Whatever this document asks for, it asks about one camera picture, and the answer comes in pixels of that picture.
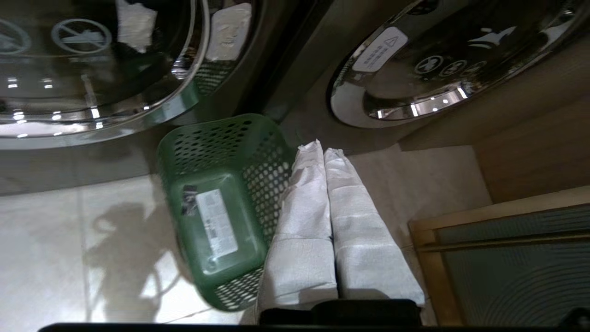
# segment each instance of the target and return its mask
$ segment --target label on basket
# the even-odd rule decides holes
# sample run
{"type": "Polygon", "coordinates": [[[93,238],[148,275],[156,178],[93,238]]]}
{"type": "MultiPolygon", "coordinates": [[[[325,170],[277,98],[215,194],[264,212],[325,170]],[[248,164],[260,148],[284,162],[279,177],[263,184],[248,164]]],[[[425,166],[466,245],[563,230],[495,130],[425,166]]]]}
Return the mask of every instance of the label on basket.
{"type": "Polygon", "coordinates": [[[221,190],[215,189],[196,195],[196,203],[213,255],[221,257],[238,251],[238,243],[235,241],[221,190]]]}

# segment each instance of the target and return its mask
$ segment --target white cloth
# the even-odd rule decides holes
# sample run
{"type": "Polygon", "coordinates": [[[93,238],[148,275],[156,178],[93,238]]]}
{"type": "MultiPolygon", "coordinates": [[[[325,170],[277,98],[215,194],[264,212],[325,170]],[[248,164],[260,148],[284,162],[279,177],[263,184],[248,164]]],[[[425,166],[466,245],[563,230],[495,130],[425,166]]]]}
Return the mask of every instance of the white cloth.
{"type": "Polygon", "coordinates": [[[324,161],[340,297],[424,305],[424,292],[354,166],[342,150],[328,149],[324,161]]]}
{"type": "Polygon", "coordinates": [[[270,308],[309,310],[338,298],[326,170],[319,141],[299,147],[258,293],[270,308]]]}
{"type": "Polygon", "coordinates": [[[130,5],[125,0],[117,0],[116,4],[119,20],[117,41],[133,47],[139,53],[145,53],[147,47],[152,45],[153,28],[158,12],[138,2],[130,5]]]}

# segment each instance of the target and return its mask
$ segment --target washing machine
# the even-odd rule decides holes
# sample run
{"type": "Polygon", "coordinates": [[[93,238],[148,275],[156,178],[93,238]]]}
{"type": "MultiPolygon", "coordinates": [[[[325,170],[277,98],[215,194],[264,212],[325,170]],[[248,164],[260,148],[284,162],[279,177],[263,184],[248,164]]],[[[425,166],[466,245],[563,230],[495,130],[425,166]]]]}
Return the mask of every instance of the washing machine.
{"type": "Polygon", "coordinates": [[[0,5],[0,194],[154,172],[178,125],[242,112],[300,4],[0,5]]]}
{"type": "Polygon", "coordinates": [[[463,125],[477,131],[490,114],[539,113],[587,93],[589,6],[318,2],[259,107],[293,142],[319,138],[349,154],[386,148],[450,116],[470,115],[463,125]]]}

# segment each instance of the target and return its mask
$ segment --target white floor tile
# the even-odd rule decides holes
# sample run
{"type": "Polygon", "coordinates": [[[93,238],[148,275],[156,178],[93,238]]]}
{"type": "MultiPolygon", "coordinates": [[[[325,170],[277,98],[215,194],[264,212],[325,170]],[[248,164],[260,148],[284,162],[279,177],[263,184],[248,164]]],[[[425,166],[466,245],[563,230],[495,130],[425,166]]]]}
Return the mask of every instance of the white floor tile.
{"type": "Polygon", "coordinates": [[[0,330],[84,321],[76,189],[0,197],[0,330]]]}
{"type": "Polygon", "coordinates": [[[399,145],[349,157],[400,247],[408,222],[491,204],[471,147],[401,151],[399,145]]]}
{"type": "Polygon", "coordinates": [[[221,324],[221,325],[237,325],[242,324],[246,320],[244,311],[237,311],[235,313],[226,313],[216,309],[209,309],[202,313],[197,313],[189,317],[184,317],[179,320],[172,321],[172,324],[221,324]]]}
{"type": "Polygon", "coordinates": [[[164,323],[209,308],[178,254],[157,178],[82,187],[81,196],[91,321],[164,323]]]}

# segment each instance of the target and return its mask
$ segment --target washing machine door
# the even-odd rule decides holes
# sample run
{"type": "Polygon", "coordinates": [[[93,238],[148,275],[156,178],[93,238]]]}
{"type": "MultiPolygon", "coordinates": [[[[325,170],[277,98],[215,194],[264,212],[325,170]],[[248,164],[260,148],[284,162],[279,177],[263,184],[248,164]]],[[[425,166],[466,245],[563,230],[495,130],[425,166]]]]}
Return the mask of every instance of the washing machine door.
{"type": "Polygon", "coordinates": [[[205,0],[23,0],[0,12],[0,149],[149,128],[186,109],[161,107],[181,92],[198,100],[191,80],[206,56],[234,56],[206,54],[205,0]]]}
{"type": "Polygon", "coordinates": [[[394,15],[345,59],[330,107],[360,128],[431,116],[559,50],[587,23],[588,1],[424,0],[394,15]]]}

